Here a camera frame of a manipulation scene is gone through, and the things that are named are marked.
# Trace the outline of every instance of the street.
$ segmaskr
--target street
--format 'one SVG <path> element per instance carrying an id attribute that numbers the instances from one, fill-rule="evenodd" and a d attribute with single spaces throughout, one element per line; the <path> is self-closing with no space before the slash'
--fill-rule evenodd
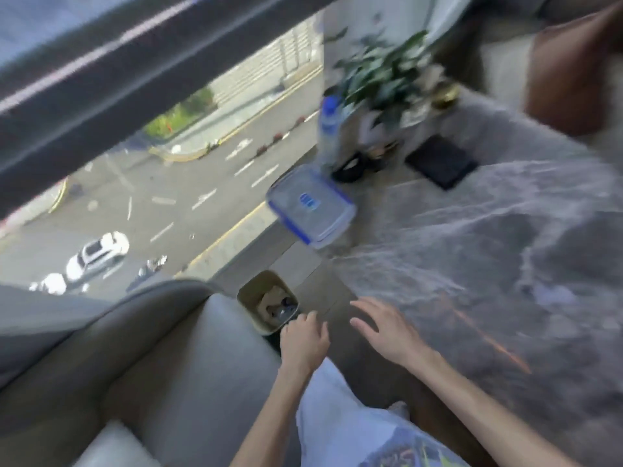
<path id="1" fill-rule="evenodd" d="M 129 253 L 91 275 L 87 296 L 118 300 L 145 261 L 160 255 L 169 258 L 164 269 L 141 286 L 170 278 L 253 211 L 270 185 L 315 144 L 312 116 L 254 158 L 275 133 L 309 116 L 321 94 L 320 75 L 197 161 L 164 163 L 124 148 L 98 157 L 71 176 L 56 211 L 0 242 L 0 281 L 27 287 L 48 273 L 63 273 L 84 244 L 111 231 L 128 236 Z"/>

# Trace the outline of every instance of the small bin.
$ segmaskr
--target small bin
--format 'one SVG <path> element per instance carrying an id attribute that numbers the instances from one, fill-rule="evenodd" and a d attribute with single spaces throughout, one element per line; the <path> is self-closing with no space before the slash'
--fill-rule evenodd
<path id="1" fill-rule="evenodd" d="M 255 329 L 257 329 L 262 336 L 269 336 L 278 332 L 288 322 L 284 321 L 278 326 L 275 326 L 264 321 L 257 313 L 257 305 L 261 302 L 264 294 L 274 286 L 282 288 L 288 296 L 294 300 L 297 306 L 296 310 L 292 312 L 292 315 L 288 319 L 288 321 L 290 321 L 300 311 L 299 299 L 294 295 L 294 293 L 292 293 L 292 290 L 288 288 L 284 281 L 279 278 L 279 275 L 270 270 L 261 271 L 245 283 L 245 285 L 238 291 L 238 296 L 236 297 L 238 302 L 244 306 L 247 313 L 251 316 L 251 321 L 253 322 Z"/>

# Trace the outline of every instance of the trash can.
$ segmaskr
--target trash can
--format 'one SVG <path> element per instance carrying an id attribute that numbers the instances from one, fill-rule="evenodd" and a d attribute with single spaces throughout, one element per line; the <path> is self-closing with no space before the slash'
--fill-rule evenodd
<path id="1" fill-rule="evenodd" d="M 262 298 L 274 287 L 283 290 L 284 293 L 287 294 L 287 297 L 292 299 L 292 305 L 296 306 L 294 311 L 292 311 L 291 314 L 288 314 L 287 319 L 279 322 L 266 321 L 266 317 L 262 317 L 258 312 L 258 306 L 260 305 Z M 236 299 L 242 306 L 244 306 L 245 310 L 247 310 L 247 313 L 251 317 L 251 321 L 253 322 L 257 332 L 265 337 L 272 335 L 273 337 L 271 339 L 276 338 L 278 349 L 279 330 L 283 328 L 293 317 L 296 317 L 300 311 L 299 299 L 294 295 L 292 290 L 290 290 L 285 282 L 279 278 L 279 275 L 270 270 L 263 270 L 242 286 L 242 288 L 238 291 Z"/>

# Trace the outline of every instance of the water bottle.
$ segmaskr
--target water bottle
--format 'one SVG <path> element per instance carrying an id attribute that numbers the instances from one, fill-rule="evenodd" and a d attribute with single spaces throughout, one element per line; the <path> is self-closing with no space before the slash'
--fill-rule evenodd
<path id="1" fill-rule="evenodd" d="M 318 152 L 316 154 L 316 165 L 323 175 L 330 175 L 338 165 L 340 124 L 339 100 L 336 96 L 327 96 L 320 108 Z"/>

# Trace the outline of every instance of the blue lid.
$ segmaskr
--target blue lid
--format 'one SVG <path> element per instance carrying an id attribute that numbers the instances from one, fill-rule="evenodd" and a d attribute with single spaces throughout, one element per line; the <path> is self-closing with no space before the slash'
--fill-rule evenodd
<path id="1" fill-rule="evenodd" d="M 332 114 L 335 114 L 336 111 L 338 111 L 338 107 L 339 107 L 338 97 L 335 95 L 327 96 L 322 101 L 322 114 L 331 116 Z"/>

